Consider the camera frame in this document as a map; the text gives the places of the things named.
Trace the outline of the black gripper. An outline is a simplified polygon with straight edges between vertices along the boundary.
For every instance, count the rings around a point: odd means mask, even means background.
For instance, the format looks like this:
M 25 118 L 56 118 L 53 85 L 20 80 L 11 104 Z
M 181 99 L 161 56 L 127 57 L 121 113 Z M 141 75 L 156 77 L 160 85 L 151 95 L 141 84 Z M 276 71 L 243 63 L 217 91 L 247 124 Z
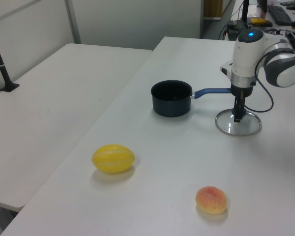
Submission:
M 234 122 L 240 122 L 246 114 L 245 98 L 253 92 L 253 87 L 240 88 L 231 84 L 231 94 L 235 97 Z

